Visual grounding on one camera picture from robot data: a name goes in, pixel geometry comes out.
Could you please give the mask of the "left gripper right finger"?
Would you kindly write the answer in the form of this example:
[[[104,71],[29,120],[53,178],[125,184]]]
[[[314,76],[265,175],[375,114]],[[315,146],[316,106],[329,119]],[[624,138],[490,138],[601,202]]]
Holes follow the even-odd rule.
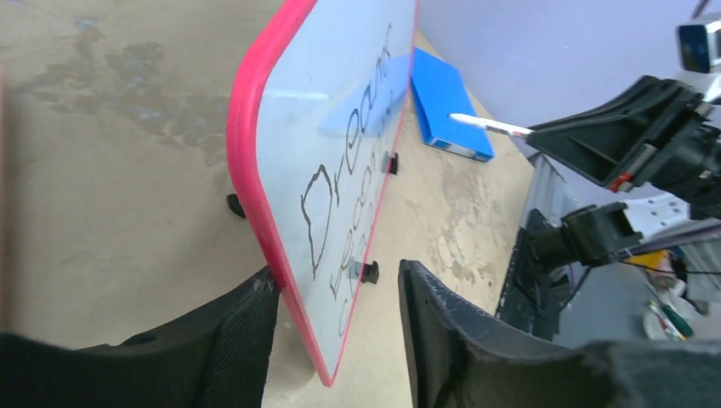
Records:
[[[594,342],[565,348],[399,265],[400,314],[416,407],[717,407],[717,341]]]

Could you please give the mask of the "black and white marker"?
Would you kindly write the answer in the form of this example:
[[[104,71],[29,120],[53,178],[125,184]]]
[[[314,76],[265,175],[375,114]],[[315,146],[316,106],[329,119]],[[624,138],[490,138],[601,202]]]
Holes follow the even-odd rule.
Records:
[[[450,113],[447,116],[455,122],[521,139],[525,139],[533,133],[533,130],[529,128],[462,113]]]

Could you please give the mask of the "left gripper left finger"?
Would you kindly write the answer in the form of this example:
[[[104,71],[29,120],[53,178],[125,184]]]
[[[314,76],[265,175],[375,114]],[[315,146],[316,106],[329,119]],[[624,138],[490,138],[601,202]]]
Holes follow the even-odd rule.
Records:
[[[279,290],[268,269],[116,346],[1,335],[4,407],[259,407]]]

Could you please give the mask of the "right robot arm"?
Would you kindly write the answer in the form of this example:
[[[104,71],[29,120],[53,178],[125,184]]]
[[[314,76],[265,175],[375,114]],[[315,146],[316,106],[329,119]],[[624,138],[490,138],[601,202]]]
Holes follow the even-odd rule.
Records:
[[[720,216],[720,130],[712,105],[691,86],[642,76],[613,100],[535,125],[527,144],[613,192],[650,183],[690,205],[693,219]],[[579,262],[610,264],[640,244],[620,201],[565,215],[556,228],[529,226],[527,247],[546,271]]]

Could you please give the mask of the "pink-framed whiteboard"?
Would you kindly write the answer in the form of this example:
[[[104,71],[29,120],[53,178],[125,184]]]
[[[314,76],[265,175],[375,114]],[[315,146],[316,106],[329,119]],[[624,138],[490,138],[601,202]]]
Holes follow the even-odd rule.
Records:
[[[331,386],[409,93],[414,1],[286,1],[230,93],[230,177]]]

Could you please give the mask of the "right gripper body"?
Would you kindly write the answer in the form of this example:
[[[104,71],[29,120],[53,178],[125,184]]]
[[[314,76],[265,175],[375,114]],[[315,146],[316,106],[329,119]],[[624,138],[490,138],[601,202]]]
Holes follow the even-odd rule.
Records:
[[[648,182],[688,203],[692,219],[720,218],[720,129],[707,123],[714,104],[700,95],[657,95],[650,102],[659,151]]]

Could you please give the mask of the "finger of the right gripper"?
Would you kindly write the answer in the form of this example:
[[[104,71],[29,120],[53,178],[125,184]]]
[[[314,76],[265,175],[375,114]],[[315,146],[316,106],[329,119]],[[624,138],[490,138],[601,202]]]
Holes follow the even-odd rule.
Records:
[[[654,156],[691,137],[711,106],[691,86],[641,76],[611,101],[532,127],[525,142],[593,183],[613,190],[642,174]]]

